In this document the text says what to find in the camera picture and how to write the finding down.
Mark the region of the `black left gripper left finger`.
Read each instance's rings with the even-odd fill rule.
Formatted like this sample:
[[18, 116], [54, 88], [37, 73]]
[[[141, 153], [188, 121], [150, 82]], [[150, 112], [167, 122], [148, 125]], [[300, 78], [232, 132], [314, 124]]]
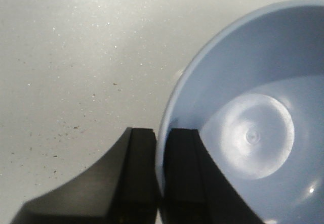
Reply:
[[153, 130], [127, 128], [87, 170], [27, 201], [13, 223], [155, 223], [155, 150]]

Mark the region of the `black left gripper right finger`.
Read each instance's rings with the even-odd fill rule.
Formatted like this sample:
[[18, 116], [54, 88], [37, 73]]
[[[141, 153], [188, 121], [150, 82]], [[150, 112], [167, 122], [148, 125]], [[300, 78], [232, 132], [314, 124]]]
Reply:
[[170, 131], [163, 169], [163, 223], [262, 223], [214, 163], [196, 129]]

